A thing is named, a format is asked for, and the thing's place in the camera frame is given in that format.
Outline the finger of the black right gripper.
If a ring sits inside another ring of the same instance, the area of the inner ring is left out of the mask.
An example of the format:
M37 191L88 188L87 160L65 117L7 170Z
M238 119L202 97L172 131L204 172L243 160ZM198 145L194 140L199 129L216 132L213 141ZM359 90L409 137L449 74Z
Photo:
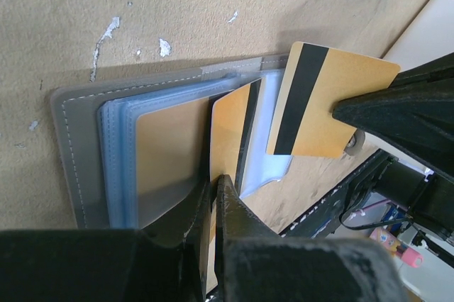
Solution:
M338 102L333 117L453 177L453 55L399 73L387 89Z

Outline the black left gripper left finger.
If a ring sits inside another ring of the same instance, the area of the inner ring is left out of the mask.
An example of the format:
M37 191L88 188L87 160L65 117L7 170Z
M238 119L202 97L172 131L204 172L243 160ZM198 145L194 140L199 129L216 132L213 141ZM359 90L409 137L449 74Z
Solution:
M2 301L203 301L211 185L143 229L1 233Z

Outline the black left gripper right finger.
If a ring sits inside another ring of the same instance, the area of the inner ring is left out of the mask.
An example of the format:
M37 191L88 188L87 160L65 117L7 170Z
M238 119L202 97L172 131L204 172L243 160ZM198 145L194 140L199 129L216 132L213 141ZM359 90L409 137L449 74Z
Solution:
M403 301L390 255L368 239L281 237L218 178L216 278L221 301Z

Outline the grey card holder wallet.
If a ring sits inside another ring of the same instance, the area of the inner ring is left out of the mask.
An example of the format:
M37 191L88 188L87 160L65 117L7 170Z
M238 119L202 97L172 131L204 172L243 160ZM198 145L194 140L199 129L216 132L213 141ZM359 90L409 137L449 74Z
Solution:
M50 99L80 229L142 228L202 177L229 174L240 197L281 181L268 155L286 55L69 86Z

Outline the yellow credit card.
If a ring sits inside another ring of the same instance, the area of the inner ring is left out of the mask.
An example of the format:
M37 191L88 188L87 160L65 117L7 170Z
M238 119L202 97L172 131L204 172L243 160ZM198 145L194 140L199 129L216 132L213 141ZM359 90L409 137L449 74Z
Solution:
M217 99L212 108L210 180L228 175L237 194L244 191L248 150L262 81L255 80Z
M136 122L138 226L151 224L195 185L209 100L147 113Z

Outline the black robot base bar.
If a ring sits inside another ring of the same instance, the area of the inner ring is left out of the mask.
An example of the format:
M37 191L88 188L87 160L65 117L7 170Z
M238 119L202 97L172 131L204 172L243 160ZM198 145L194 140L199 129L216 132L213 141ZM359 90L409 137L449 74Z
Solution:
M349 214L367 200L380 175L393 161L394 157L389 153L376 151L279 235L282 238L318 238L335 232Z

